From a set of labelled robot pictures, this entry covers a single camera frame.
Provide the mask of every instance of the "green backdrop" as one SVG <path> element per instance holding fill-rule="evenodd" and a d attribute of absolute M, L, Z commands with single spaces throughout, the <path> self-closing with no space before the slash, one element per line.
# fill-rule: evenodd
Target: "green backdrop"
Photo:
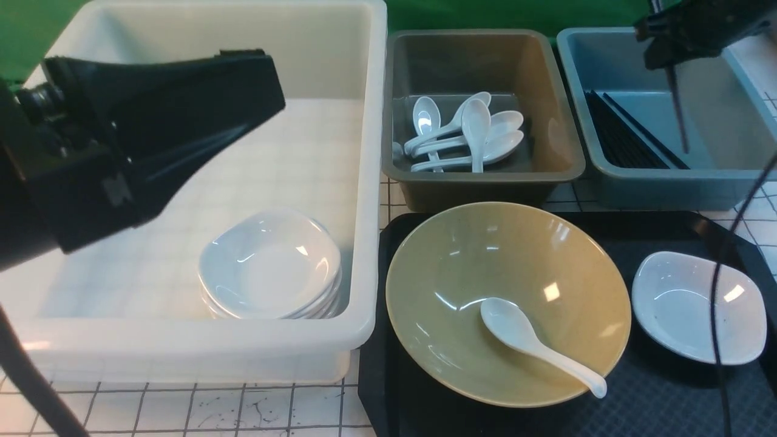
<path fill-rule="evenodd" d="M 0 76 L 25 79 L 88 0 L 0 0 Z M 391 30 L 629 26 L 647 0 L 386 0 Z"/>

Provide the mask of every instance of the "white plastic bin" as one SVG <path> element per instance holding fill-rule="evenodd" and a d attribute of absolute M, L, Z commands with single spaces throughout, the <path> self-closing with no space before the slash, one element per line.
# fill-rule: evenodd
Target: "white plastic bin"
<path fill-rule="evenodd" d="M 57 380 L 323 383 L 375 322 L 386 11 L 380 0 L 98 0 L 48 55 L 147 63 L 262 48 L 287 109 L 208 163 L 153 222 L 0 274 L 0 302 Z M 28 85 L 44 80 L 40 70 Z M 211 320 L 197 258 L 270 206 L 320 221 L 343 252 L 328 320 Z"/>

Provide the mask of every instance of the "plastic bin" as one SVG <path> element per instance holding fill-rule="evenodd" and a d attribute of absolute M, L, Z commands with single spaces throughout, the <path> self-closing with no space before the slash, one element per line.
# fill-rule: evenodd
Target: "plastic bin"
<path fill-rule="evenodd" d="M 85 5 L 49 51 L 145 63 L 262 48 L 287 106 L 212 159 L 165 211 L 0 274 L 22 344 L 57 381 L 328 383 L 375 322 L 386 11 L 380 0 L 115 0 Z M 28 81 L 44 80 L 36 70 Z M 213 320 L 197 261 L 264 208 L 321 222 L 347 302 L 327 320 Z"/>
<path fill-rule="evenodd" d="M 727 210 L 744 199 L 777 150 L 777 124 L 729 51 L 677 68 L 690 146 L 686 155 L 666 74 L 645 69 L 646 44 L 637 43 L 632 28 L 567 29 L 557 41 L 603 205 Z M 605 159 L 591 120 L 584 95 L 588 90 L 612 96 L 690 170 L 613 166 Z"/>
<path fill-rule="evenodd" d="M 519 110 L 524 141 L 486 172 L 411 173 L 414 161 L 392 156 L 392 142 L 415 136 L 419 96 L 431 96 L 442 123 L 480 91 L 493 95 L 492 114 Z M 561 75 L 548 40 L 530 30 L 428 30 L 388 42 L 383 121 L 383 172 L 399 182 L 407 205 L 438 212 L 476 201 L 541 205 L 553 188 L 580 176 L 585 159 Z"/>

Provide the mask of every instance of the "table surface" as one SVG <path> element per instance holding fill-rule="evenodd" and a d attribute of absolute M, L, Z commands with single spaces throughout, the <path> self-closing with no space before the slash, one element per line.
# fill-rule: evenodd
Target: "table surface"
<path fill-rule="evenodd" d="M 777 122 L 777 46 L 765 39 L 735 50 Z M 409 212 L 399 185 L 382 177 L 380 227 Z M 603 211 L 589 180 L 558 187 L 551 212 Z M 730 227 L 735 210 L 701 212 Z M 777 274 L 777 182 L 759 191 L 738 233 L 757 243 Z M 359 351 L 330 385 L 59 383 L 54 388 L 93 435 L 145 437 L 374 437 L 357 396 Z M 0 436 L 52 435 L 0 370 Z"/>

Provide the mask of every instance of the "blue plastic bin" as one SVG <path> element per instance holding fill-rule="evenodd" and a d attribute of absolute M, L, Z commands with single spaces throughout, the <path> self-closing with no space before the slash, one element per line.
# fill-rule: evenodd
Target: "blue plastic bin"
<path fill-rule="evenodd" d="M 559 56 L 580 138 L 591 160 L 600 203 L 613 208 L 726 210 L 747 195 L 777 151 L 777 123 L 734 56 L 678 66 L 690 153 L 682 152 L 679 127 L 663 70 L 647 71 L 632 28 L 567 29 Z M 605 158 L 585 91 L 606 92 L 690 170 L 626 169 Z M 771 178 L 777 178 L 772 172 Z"/>

